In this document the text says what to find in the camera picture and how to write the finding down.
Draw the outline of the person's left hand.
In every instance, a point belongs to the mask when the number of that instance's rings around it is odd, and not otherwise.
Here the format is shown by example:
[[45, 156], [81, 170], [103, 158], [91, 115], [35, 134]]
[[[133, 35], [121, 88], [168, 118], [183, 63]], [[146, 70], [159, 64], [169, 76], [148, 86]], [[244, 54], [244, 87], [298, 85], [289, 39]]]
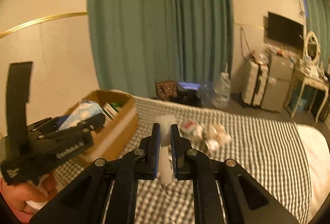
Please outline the person's left hand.
[[29, 223], [36, 212], [36, 210], [26, 203], [27, 201], [43, 203], [50, 201], [57, 195], [55, 171], [51, 171], [41, 185], [45, 190], [45, 194], [28, 183], [8, 185], [5, 180], [1, 178], [1, 194], [21, 223]]

